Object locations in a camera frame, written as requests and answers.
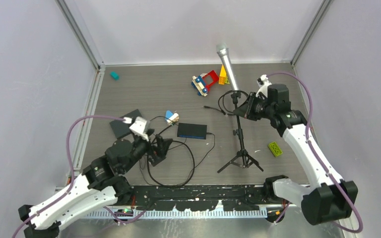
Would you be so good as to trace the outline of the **black network switch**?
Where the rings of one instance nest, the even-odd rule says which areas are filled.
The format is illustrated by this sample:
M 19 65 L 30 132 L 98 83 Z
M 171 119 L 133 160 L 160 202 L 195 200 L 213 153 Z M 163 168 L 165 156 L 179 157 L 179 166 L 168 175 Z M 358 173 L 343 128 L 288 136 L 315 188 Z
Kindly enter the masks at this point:
M 206 136 L 207 136 L 207 125 L 192 124 L 192 123 L 178 124 L 177 137 L 205 140 Z

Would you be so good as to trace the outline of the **blue white toy brick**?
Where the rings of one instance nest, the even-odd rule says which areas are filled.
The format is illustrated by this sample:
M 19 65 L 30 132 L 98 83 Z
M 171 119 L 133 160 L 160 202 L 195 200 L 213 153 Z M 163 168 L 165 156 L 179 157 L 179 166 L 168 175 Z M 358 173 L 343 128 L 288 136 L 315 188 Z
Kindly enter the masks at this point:
M 173 125 L 179 121 L 179 114 L 177 112 L 172 112 L 167 110 L 165 113 L 165 120 L 168 125 Z

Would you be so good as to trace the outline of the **green toy brick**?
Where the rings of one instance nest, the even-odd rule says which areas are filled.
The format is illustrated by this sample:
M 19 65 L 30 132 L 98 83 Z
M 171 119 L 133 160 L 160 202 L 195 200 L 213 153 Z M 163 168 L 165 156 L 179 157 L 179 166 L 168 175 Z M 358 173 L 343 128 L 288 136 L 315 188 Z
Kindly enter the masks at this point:
M 274 157 L 278 157 L 278 156 L 281 156 L 283 154 L 283 151 L 281 150 L 281 148 L 279 147 L 279 145 L 275 141 L 269 143 L 268 148 Z

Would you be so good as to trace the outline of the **black mini tripod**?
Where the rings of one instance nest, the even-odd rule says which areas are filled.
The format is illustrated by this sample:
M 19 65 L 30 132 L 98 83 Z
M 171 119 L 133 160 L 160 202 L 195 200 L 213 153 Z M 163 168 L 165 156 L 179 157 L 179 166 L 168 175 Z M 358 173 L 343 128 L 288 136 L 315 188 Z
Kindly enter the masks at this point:
M 234 165 L 243 169 L 249 168 L 251 165 L 255 165 L 258 169 L 260 169 L 262 172 L 264 169 L 260 166 L 259 162 L 252 157 L 248 151 L 246 150 L 245 143 L 244 143 L 244 135 L 243 135 L 243 130 L 241 127 L 241 122 L 240 122 L 240 117 L 236 115 L 235 113 L 229 111 L 226 109 L 225 105 L 220 106 L 220 100 L 224 101 L 224 98 L 226 95 L 231 95 L 232 98 L 232 103 L 234 105 L 234 108 L 238 108 L 238 100 L 241 97 L 241 94 L 244 94 L 245 96 L 249 96 L 246 92 L 241 91 L 241 90 L 229 90 L 226 93 L 224 93 L 222 96 L 219 97 L 218 99 L 218 106 L 220 108 L 220 112 L 224 113 L 225 115 L 228 116 L 235 116 L 237 120 L 237 129 L 233 130 L 233 135 L 236 135 L 239 140 L 240 144 L 240 150 L 236 152 L 236 156 L 233 157 L 230 161 L 228 161 L 223 167 L 221 167 L 217 173 L 221 173 L 223 170 L 225 170 L 228 166 Z

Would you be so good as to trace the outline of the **silver microphone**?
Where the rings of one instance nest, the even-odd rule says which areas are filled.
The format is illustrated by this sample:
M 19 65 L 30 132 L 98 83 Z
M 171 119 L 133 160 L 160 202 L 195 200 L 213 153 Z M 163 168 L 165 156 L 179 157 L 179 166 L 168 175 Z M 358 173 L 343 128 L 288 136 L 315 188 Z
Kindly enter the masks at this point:
M 216 52 L 221 59 L 233 90 L 239 90 L 229 56 L 229 48 L 225 43 L 221 43 L 216 45 Z

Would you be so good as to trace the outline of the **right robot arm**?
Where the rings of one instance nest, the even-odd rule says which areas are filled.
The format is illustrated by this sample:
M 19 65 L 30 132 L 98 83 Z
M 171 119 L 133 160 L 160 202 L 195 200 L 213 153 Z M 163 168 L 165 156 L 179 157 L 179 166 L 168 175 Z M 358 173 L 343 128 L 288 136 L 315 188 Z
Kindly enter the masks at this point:
M 284 175 L 267 178 L 263 190 L 267 202 L 284 199 L 298 206 L 311 225 L 351 216 L 358 188 L 353 181 L 345 181 L 324 157 L 304 115 L 291 108 L 286 85 L 272 84 L 258 93 L 251 92 L 233 113 L 253 121 L 268 119 L 293 150 L 308 178 L 309 187 Z

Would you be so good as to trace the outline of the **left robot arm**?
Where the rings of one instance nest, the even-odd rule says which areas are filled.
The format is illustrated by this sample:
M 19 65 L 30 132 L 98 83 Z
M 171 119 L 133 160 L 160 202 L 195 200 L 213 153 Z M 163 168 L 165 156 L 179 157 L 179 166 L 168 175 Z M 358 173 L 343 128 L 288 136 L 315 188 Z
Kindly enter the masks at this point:
M 37 205 L 21 206 L 18 212 L 27 226 L 25 237 L 56 238 L 71 223 L 98 208 L 129 204 L 133 189 L 124 175 L 144 155 L 160 163 L 173 143 L 173 139 L 160 135 L 155 139 L 155 144 L 138 136 L 132 142 L 118 139 L 51 198 Z

